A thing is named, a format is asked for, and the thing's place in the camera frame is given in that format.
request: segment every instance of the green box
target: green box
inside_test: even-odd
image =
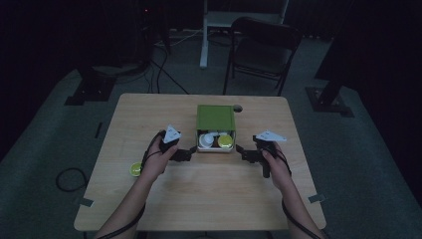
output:
[[[200,138],[207,133],[213,135],[214,138],[211,146],[200,143]],[[236,125],[233,106],[198,106],[196,118],[198,151],[230,152],[235,145],[235,139]]]

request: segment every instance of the person's left hand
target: person's left hand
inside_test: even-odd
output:
[[[171,147],[166,153],[162,153],[159,149],[159,143],[162,137],[159,135],[152,144],[148,152],[148,160],[145,163],[141,176],[147,177],[155,181],[157,177],[164,171],[170,157],[177,151],[177,144]]]

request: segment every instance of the desk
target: desk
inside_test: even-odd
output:
[[[288,140],[280,145],[293,179],[319,228],[325,219],[294,120],[284,98],[124,94],[120,97],[84,198],[75,228],[96,231],[105,223],[135,181],[128,170],[151,139],[171,123],[182,132],[180,148],[195,145],[197,105],[241,105],[235,114],[237,143],[255,148],[252,135],[271,129]],[[197,152],[191,161],[169,161],[153,184],[137,230],[212,231],[287,229],[282,195],[262,166],[230,153]]]
[[[203,38],[199,67],[205,69],[208,66],[208,27],[230,28],[236,19],[245,16],[267,22],[283,23],[289,0],[284,0],[283,3],[279,14],[268,14],[208,11],[208,0],[204,0]]]

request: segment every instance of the gray carpet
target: gray carpet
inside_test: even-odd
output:
[[[214,36],[215,41],[228,43]],[[282,97],[288,99],[322,202],[330,238],[422,238],[422,211],[399,173],[382,137],[362,105],[358,94],[341,89],[344,102],[355,117],[316,113],[305,87],[324,87],[314,75],[329,43],[304,39],[292,64]],[[201,42],[192,38],[172,46],[164,69],[190,94],[221,95],[228,48],[210,45],[208,68],[199,68]],[[161,64],[162,51],[154,51]],[[122,69],[98,67],[105,73]],[[68,167],[87,176],[96,163],[118,97],[123,93],[150,92],[158,68],[143,75],[117,80],[108,102],[87,102],[81,107],[64,106],[81,78],[70,72],[51,92],[31,124],[0,164],[0,238],[83,238],[74,229],[78,200],[84,189],[63,192],[55,178]],[[275,82],[237,75],[228,95],[275,96]],[[164,73],[160,92],[184,94]],[[99,123],[103,123],[96,137]],[[83,183],[76,173],[61,183]],[[272,232],[288,238],[286,231]],[[195,238],[202,232],[151,233],[149,238]],[[208,232],[213,238],[266,238],[264,232]]]

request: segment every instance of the black chair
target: black chair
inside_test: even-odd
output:
[[[230,36],[232,43],[223,95],[226,95],[231,70],[232,78],[237,71],[277,81],[277,96],[280,96],[302,34],[288,25],[241,17],[233,22]]]

